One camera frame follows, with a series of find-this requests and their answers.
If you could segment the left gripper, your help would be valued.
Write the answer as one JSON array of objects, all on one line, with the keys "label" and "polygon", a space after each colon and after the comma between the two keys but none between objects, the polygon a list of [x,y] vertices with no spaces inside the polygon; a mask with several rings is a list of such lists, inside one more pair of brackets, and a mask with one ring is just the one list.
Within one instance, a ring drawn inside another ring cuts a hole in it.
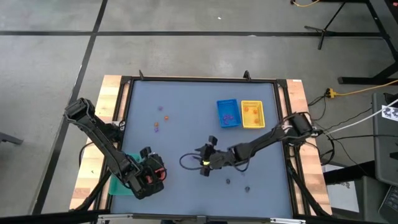
[{"label": "left gripper", "polygon": [[138,199],[156,194],[164,189],[165,165],[162,158],[150,147],[140,151],[140,162],[134,164],[137,183],[132,186]]}]

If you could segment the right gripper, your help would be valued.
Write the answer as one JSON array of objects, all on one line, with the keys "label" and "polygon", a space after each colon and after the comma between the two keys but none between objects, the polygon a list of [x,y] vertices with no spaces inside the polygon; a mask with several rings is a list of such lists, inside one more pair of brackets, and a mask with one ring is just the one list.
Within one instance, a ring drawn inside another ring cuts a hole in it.
[{"label": "right gripper", "polygon": [[214,169],[221,169],[225,166],[234,166],[236,159],[231,150],[219,151],[215,149],[218,139],[214,136],[209,136],[208,143],[199,148],[200,155],[200,174],[208,177],[210,171]]}]

